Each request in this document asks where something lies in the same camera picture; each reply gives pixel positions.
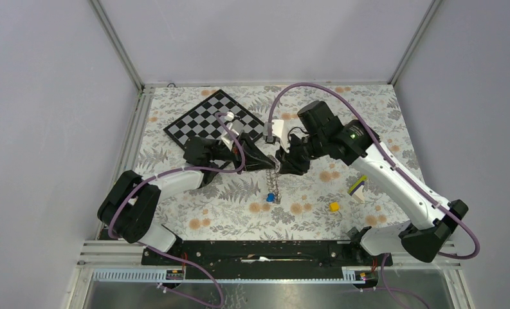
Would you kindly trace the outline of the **blue key tag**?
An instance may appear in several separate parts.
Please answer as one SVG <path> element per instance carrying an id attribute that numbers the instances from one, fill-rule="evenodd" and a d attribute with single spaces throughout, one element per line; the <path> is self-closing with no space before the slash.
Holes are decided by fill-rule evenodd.
<path id="1" fill-rule="evenodd" d="M 268 193 L 268 195 L 266 197 L 266 201 L 270 202 L 270 203 L 273 203 L 275 200 L 276 200 L 275 194 L 272 193 L 272 192 Z"/>

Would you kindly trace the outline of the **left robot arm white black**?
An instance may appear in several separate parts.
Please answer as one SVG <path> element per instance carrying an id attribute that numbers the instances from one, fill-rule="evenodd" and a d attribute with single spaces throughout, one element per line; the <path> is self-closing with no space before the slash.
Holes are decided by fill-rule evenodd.
<path id="1" fill-rule="evenodd" d="M 185 166 L 148 178 L 132 170 L 119 176 L 97 212 L 97 218 L 107 225 L 110 238 L 155 248 L 157 256 L 172 265 L 181 258 L 182 249 L 176 243 L 179 236 L 154 221 L 160 200 L 210 184 L 221 173 L 218 161 L 232 163 L 232 172 L 238 174 L 276 167 L 246 133 L 230 142 L 189 138 L 183 158 Z"/>

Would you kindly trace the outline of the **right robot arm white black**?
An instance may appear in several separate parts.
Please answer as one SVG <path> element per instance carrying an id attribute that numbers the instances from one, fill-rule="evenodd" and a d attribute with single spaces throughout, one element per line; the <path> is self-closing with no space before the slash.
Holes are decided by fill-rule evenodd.
<path id="1" fill-rule="evenodd" d="M 342 124 L 324 101 L 310 103 L 297 115 L 307 133 L 304 137 L 289 133 L 283 120 L 272 120 L 266 126 L 280 142 L 276 157 L 281 174 L 303 175 L 311 161 L 329 156 L 367 176 L 408 217 L 401 224 L 359 231 L 351 238 L 354 262 L 367 265 L 380 254 L 408 253 L 431 263 L 443 255 L 443 245 L 468 211 L 463 201 L 449 201 L 431 190 L 394 160 L 371 128 L 358 119 Z"/>

